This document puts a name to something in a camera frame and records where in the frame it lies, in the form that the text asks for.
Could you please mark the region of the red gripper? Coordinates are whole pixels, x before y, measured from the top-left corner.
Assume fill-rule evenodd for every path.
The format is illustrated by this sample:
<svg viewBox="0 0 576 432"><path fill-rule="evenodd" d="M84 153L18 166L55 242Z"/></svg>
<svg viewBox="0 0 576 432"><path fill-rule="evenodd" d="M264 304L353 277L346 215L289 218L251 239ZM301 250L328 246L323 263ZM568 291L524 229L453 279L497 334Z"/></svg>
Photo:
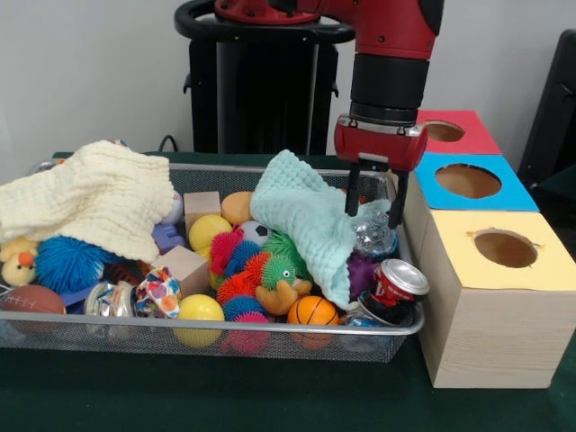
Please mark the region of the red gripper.
<svg viewBox="0 0 576 432"><path fill-rule="evenodd" d="M397 176L398 185L389 211L389 228L401 225L408 191L408 173L419 164L428 143L424 124L390 126L353 119L341 114L335 128L337 157L351 164L346 189L345 212L357 215L359 206L358 181L360 165L357 162L385 164Z"/></svg>

